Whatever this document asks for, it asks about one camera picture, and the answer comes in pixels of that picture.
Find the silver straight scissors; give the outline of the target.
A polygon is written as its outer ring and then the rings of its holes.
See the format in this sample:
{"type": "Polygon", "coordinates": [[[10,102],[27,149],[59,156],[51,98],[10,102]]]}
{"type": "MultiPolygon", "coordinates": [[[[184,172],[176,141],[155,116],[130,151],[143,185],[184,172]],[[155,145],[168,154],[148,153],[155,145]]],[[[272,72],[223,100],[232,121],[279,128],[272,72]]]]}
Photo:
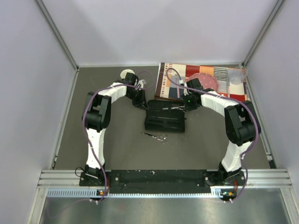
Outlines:
{"type": "Polygon", "coordinates": [[[184,106],[173,106],[173,107],[165,107],[162,108],[163,110],[181,110],[183,112],[186,112],[186,108],[184,106]]]}

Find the long black barber comb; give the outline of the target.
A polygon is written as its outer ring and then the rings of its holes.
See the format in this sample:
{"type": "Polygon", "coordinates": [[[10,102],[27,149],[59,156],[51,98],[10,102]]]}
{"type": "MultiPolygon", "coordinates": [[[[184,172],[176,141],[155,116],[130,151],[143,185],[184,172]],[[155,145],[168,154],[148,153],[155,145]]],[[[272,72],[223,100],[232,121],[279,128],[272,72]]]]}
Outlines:
{"type": "Polygon", "coordinates": [[[150,116],[149,119],[155,119],[155,120],[184,120],[184,117],[176,117],[176,116],[150,116]]]}

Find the black zip tool case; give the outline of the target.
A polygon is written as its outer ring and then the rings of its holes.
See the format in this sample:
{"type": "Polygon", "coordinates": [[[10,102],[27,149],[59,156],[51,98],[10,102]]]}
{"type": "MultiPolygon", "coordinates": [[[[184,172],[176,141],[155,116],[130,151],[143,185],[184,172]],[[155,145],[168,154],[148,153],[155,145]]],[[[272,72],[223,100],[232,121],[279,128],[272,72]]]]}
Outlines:
{"type": "Polygon", "coordinates": [[[145,130],[171,133],[185,132],[185,105],[180,101],[149,100],[145,130]]]}

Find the silver thinning scissors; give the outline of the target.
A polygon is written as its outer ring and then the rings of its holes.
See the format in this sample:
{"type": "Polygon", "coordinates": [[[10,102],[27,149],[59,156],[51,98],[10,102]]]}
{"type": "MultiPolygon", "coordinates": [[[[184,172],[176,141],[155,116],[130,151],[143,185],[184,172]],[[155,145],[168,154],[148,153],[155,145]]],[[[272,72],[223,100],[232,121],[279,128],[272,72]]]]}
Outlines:
{"type": "Polygon", "coordinates": [[[146,136],[152,137],[154,139],[156,139],[157,141],[160,141],[163,145],[168,145],[169,143],[167,142],[167,135],[163,134],[163,135],[153,135],[150,133],[143,133],[146,136]]]}

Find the black handled comb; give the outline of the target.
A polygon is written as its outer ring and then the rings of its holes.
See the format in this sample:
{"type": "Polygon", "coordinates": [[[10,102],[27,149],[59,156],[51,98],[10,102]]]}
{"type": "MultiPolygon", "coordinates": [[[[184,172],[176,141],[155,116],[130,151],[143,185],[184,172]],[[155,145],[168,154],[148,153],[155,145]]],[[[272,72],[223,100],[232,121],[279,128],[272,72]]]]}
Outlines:
{"type": "Polygon", "coordinates": [[[185,130],[185,125],[174,121],[150,121],[145,122],[146,130],[164,130],[164,131],[178,131],[183,132],[185,130]]]}

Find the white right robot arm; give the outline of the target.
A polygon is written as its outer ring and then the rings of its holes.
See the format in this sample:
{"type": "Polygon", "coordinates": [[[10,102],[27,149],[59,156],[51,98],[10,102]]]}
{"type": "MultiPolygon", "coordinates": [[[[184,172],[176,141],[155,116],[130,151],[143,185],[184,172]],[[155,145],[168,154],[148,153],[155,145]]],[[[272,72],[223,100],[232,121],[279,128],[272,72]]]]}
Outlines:
{"type": "Polygon", "coordinates": [[[253,147],[261,132],[253,104],[250,101],[227,98],[213,89],[204,89],[197,78],[181,85],[187,89],[187,93],[182,95],[187,111],[202,106],[225,119],[229,143],[219,164],[218,179],[222,184],[228,185],[240,172],[245,154],[253,147]]]}

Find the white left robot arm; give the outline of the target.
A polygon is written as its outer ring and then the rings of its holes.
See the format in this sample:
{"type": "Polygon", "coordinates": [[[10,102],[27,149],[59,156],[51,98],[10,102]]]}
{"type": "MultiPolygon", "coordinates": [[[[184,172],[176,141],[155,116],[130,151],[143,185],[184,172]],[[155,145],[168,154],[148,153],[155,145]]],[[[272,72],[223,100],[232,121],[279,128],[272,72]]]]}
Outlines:
{"type": "Polygon", "coordinates": [[[109,87],[87,94],[82,115],[82,125],[88,141],[85,172],[96,185],[103,184],[106,179],[103,148],[105,131],[111,120],[112,103],[127,97],[132,100],[134,107],[147,110],[145,84],[146,81],[139,79],[132,70],[124,70],[121,72],[121,80],[113,82],[109,87]]]}

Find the pink polka dot plate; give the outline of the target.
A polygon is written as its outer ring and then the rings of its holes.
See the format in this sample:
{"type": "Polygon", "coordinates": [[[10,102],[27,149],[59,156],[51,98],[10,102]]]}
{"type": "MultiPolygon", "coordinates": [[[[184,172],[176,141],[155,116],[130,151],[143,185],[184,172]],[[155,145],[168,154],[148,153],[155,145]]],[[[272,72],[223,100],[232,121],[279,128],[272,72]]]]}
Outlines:
{"type": "Polygon", "coordinates": [[[219,84],[217,79],[207,73],[194,73],[189,77],[189,80],[198,79],[200,84],[204,89],[213,89],[214,91],[218,91],[219,84]]]}

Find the colourful patterned placemat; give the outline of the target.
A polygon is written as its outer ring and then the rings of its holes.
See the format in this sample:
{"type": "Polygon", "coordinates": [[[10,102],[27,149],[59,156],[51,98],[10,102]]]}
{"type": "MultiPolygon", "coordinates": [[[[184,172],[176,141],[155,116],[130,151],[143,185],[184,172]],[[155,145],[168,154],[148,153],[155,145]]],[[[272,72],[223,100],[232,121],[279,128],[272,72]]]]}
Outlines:
{"type": "MultiPolygon", "coordinates": [[[[182,94],[187,93],[187,90],[179,88],[180,99],[177,98],[177,86],[172,83],[180,75],[180,79],[185,82],[189,81],[189,77],[194,73],[207,73],[214,76],[219,84],[217,93],[227,97],[227,79],[228,70],[232,68],[206,66],[206,65],[187,65],[177,63],[160,63],[159,72],[156,84],[155,98],[171,99],[176,101],[182,100],[182,94]]],[[[241,84],[230,83],[230,98],[240,101],[250,100],[248,94],[248,86],[246,80],[241,84]]]]}

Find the blue ceramic mug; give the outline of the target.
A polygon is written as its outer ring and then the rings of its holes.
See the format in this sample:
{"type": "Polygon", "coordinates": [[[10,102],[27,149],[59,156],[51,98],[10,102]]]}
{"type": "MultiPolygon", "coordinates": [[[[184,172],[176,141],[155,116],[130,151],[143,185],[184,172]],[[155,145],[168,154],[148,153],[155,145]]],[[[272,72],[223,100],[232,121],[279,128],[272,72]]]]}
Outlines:
{"type": "Polygon", "coordinates": [[[121,78],[124,79],[128,73],[135,74],[135,72],[133,70],[125,69],[120,73],[121,78]]]}

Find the clear plastic cup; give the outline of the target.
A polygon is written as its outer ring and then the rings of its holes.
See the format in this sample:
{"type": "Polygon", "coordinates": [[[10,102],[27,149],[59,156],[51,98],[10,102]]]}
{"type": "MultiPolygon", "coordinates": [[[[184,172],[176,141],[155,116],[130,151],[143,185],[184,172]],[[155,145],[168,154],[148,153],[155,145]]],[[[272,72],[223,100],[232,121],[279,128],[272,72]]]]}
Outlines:
{"type": "Polygon", "coordinates": [[[228,78],[232,84],[241,84],[245,77],[247,76],[248,71],[242,65],[239,65],[235,68],[228,70],[228,78]]]}

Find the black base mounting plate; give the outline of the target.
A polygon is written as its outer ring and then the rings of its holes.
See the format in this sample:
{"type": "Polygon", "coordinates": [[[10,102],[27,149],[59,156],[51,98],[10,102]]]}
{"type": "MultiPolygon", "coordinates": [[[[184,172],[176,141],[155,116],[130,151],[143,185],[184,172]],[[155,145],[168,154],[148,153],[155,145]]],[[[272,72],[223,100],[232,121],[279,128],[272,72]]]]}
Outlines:
{"type": "Polygon", "coordinates": [[[106,172],[110,193],[207,193],[212,186],[236,189],[245,183],[242,171],[227,178],[218,170],[111,170],[106,172]]]}

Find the pink handled fork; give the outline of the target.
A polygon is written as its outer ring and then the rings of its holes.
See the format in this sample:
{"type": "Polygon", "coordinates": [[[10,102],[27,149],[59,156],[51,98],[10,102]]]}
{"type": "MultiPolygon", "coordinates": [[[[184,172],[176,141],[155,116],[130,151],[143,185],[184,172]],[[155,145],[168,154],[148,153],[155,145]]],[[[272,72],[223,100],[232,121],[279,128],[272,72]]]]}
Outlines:
{"type": "Polygon", "coordinates": [[[180,86],[180,75],[178,75],[178,78],[176,80],[176,84],[177,84],[177,98],[180,99],[180,90],[179,90],[179,86],[180,86]]]}

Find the pink handled knife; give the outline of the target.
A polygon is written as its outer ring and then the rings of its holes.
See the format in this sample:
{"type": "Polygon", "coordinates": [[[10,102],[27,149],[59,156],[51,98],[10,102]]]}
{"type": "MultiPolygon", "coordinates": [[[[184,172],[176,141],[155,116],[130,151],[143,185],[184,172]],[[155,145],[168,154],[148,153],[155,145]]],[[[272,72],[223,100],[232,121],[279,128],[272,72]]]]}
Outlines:
{"type": "Polygon", "coordinates": [[[227,79],[227,97],[230,97],[230,90],[229,90],[230,79],[229,79],[229,75],[228,74],[226,75],[226,79],[227,79]]]}

